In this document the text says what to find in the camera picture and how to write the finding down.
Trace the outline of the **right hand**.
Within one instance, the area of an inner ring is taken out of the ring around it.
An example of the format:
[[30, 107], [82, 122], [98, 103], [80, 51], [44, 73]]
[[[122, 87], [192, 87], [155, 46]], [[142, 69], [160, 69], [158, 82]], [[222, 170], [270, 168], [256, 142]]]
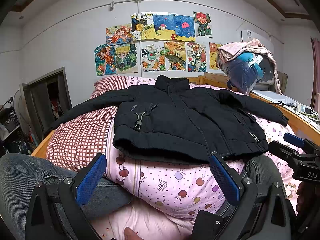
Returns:
[[297, 206], [296, 211], [300, 212], [305, 206], [305, 202], [311, 197], [313, 193], [313, 185], [309, 182], [301, 182], [298, 190], [296, 192], [297, 198]]

